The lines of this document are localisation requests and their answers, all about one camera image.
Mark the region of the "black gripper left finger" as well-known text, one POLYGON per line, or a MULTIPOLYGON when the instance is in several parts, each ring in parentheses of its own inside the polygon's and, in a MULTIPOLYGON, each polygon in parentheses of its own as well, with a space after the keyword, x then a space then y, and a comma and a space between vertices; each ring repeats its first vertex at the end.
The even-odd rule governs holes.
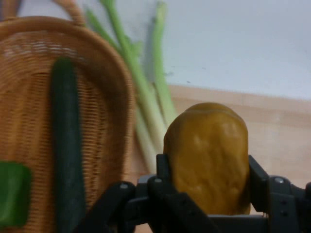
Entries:
POLYGON ((166 154, 156 156, 156 175, 146 183, 111 184, 74 229, 76 233, 131 233, 148 223, 155 233, 217 233, 219 229, 186 193, 171 182, 166 154))

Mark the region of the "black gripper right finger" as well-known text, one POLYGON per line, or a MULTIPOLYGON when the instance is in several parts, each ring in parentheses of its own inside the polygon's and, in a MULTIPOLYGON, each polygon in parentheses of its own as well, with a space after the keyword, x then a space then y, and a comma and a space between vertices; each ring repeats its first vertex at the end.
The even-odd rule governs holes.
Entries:
POLYGON ((311 184, 299 188, 285 177, 268 175, 253 156, 248 156, 250 200, 257 212, 267 214, 270 233, 311 231, 311 184))

